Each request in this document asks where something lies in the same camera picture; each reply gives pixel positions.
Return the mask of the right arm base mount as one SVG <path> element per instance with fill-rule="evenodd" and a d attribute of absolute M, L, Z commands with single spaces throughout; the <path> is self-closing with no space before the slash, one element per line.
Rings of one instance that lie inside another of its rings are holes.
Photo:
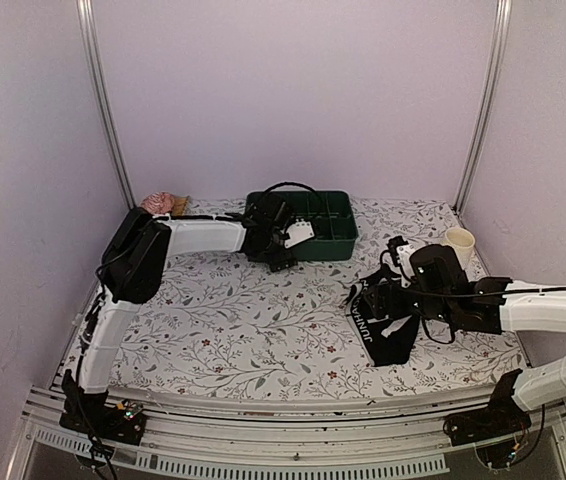
<path fill-rule="evenodd" d="M 482 408 L 448 415 L 442 429 L 451 444 L 459 446 L 525 432 L 531 425 L 530 415 L 512 400 L 507 400 L 490 402 Z"/>

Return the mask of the green divided storage box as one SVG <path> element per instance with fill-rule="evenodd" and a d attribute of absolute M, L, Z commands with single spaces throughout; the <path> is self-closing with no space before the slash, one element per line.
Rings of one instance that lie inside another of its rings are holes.
<path fill-rule="evenodd" d="M 345 191 L 274 190 L 291 206 L 297 219 L 312 224 L 314 237 L 292 248 L 299 261 L 346 261 L 358 238 L 350 197 Z"/>

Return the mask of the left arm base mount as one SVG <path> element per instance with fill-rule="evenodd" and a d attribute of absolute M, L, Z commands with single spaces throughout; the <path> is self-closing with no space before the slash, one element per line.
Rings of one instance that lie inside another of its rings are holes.
<path fill-rule="evenodd" d="M 132 416 L 117 406 L 82 399 L 76 406 L 65 402 L 59 425 L 83 434 L 92 434 L 101 440 L 111 440 L 139 446 L 145 432 L 147 417 L 144 413 Z"/>

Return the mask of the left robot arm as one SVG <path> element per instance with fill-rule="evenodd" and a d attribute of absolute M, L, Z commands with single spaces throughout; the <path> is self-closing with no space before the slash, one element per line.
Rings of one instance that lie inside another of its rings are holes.
<path fill-rule="evenodd" d="M 91 434 L 111 426 L 104 405 L 110 368 L 129 323 L 160 289 L 169 257 L 242 253 L 276 272 L 294 266 L 293 247 L 313 236 L 311 223 L 271 193 L 244 213 L 174 216 L 130 210 L 96 270 L 101 290 L 85 317 L 77 366 L 65 372 L 62 383 L 67 413 Z"/>

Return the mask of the black white-banded underwear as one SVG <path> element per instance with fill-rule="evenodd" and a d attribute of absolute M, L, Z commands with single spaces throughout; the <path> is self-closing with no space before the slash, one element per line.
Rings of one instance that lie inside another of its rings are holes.
<path fill-rule="evenodd" d="M 367 286 L 385 282 L 401 283 L 399 275 L 387 265 L 352 285 L 343 301 L 348 322 L 358 335 L 373 367 L 406 364 L 419 331 L 418 313 L 402 320 L 378 323 L 370 323 L 360 315 L 358 303 L 362 290 Z"/>

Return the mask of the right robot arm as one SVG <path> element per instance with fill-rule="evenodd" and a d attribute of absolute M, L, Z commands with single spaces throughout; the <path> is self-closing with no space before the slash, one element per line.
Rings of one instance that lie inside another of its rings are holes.
<path fill-rule="evenodd" d="M 452 333 L 566 333 L 566 286 L 509 277 L 471 281 L 449 246 L 427 245 L 406 258 L 396 247 L 386 252 L 392 262 L 361 279 L 347 299 L 363 344 L 378 353 L 374 365 L 405 362 L 417 330 L 428 320 L 444 322 Z M 515 424 L 519 409 L 530 411 L 566 398 L 566 356 L 503 376 L 499 384 L 505 397 L 480 415 L 480 427 L 490 436 Z"/>

